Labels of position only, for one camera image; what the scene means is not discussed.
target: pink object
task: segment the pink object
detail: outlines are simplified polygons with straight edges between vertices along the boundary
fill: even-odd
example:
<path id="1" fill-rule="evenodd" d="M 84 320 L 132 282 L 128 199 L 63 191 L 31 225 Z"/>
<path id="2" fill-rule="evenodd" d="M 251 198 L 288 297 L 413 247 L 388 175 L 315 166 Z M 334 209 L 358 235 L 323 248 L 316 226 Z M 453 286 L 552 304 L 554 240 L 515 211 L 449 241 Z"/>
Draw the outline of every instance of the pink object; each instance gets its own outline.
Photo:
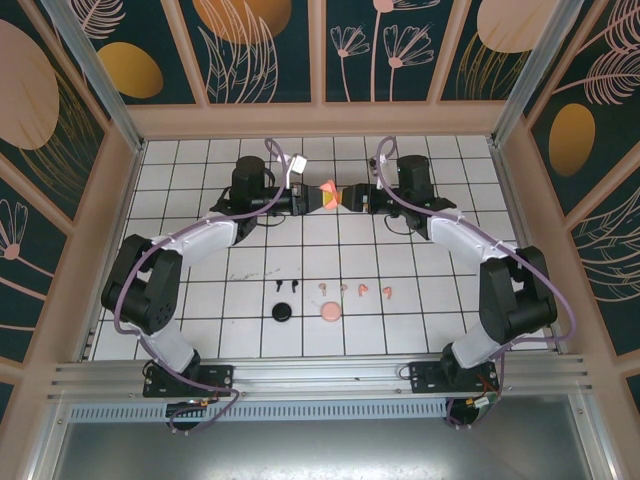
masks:
<path id="1" fill-rule="evenodd" d="M 328 302 L 322 306 L 321 313 L 327 322 L 337 322 L 342 316 L 342 309 L 336 302 Z"/>

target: metal base plate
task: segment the metal base plate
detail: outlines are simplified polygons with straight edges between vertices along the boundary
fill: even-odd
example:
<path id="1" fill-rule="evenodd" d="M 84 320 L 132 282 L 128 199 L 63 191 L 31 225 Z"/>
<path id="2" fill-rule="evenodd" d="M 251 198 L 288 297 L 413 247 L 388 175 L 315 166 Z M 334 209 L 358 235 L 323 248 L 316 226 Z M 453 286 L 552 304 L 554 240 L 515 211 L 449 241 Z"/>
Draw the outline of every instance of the metal base plate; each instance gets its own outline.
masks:
<path id="1" fill-rule="evenodd" d="M 201 365 L 198 371 L 198 378 L 195 381 L 214 387 L 232 387 L 233 366 Z M 229 395 L 229 393 L 217 394 L 220 397 L 228 397 Z M 185 385 L 159 366 L 151 364 L 145 370 L 142 396 L 145 398 L 201 398 L 212 397 L 214 393 Z"/>
<path id="2" fill-rule="evenodd" d="M 460 369 L 455 384 L 447 381 L 439 361 L 409 364 L 413 393 L 482 393 L 484 384 L 479 376 L 498 390 L 498 377 L 493 362 L 485 362 L 468 370 Z"/>

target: black small object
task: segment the black small object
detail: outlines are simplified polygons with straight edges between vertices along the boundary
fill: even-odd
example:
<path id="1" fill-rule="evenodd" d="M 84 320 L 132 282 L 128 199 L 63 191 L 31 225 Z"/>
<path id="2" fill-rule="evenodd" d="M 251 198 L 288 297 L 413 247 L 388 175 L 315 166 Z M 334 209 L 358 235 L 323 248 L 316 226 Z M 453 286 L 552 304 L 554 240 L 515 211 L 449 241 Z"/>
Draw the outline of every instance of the black small object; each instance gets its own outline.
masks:
<path id="1" fill-rule="evenodd" d="M 291 318 L 291 307 L 287 303 L 278 303 L 271 310 L 271 315 L 276 322 L 286 322 Z"/>

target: floral wallpaper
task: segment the floral wallpaper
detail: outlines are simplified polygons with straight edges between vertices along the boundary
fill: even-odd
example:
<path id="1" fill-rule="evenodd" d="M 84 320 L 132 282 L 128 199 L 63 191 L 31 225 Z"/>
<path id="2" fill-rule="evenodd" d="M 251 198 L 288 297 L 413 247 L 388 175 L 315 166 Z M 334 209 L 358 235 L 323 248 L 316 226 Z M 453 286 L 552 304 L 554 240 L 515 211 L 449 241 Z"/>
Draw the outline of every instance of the floral wallpaper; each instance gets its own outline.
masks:
<path id="1" fill-rule="evenodd" d="M 0 180 L 0 357 L 22 362 L 66 236 Z"/>
<path id="2" fill-rule="evenodd" d="M 640 349 L 640 168 L 572 231 L 617 355 Z"/>
<path id="3" fill-rule="evenodd" d="M 640 142 L 640 4 L 608 2 L 531 133 L 568 214 Z"/>
<path id="4" fill-rule="evenodd" d="M 0 154 L 75 217 L 104 131 L 16 0 L 0 3 Z"/>
<path id="5" fill-rule="evenodd" d="M 327 0 L 327 102 L 426 100 L 451 6 Z"/>
<path id="6" fill-rule="evenodd" d="M 311 101 L 307 0 L 182 0 L 209 102 Z"/>

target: black grid line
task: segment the black grid line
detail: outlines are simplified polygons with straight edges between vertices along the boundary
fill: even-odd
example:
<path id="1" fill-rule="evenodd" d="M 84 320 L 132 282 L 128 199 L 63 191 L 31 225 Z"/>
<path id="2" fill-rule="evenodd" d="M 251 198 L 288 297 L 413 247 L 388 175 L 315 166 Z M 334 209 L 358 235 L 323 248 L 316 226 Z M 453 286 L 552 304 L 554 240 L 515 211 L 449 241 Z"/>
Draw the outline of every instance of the black grid line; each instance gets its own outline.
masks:
<path id="1" fill-rule="evenodd" d="M 333 175 L 334 178 L 338 178 L 338 165 L 336 164 L 336 137 L 332 137 L 333 140 Z M 336 207 L 336 232 L 338 235 L 338 271 L 340 272 L 340 311 L 342 316 L 342 351 L 343 355 L 347 354 L 347 335 L 344 328 L 344 297 L 342 295 L 342 253 L 340 249 L 340 212 Z"/>
<path id="2" fill-rule="evenodd" d="M 367 141 L 364 137 L 362 138 L 362 140 L 364 142 L 364 150 L 366 152 Z M 367 179 L 369 180 L 369 183 L 371 183 L 371 177 L 369 176 L 368 163 L 367 163 Z M 381 319 L 382 319 L 382 335 L 384 337 L 384 353 L 388 354 L 389 346 L 387 345 L 387 327 L 385 325 L 385 320 L 384 320 L 384 317 L 385 317 L 384 301 L 382 300 L 382 297 L 384 294 L 382 293 L 382 280 L 380 278 L 380 261 L 378 260 L 378 239 L 376 237 L 376 224 L 375 224 L 373 215 L 371 215 L 371 229 L 373 230 L 373 248 L 376 251 L 376 271 L 378 272 L 378 288 L 380 290 L 380 316 L 382 317 Z"/>

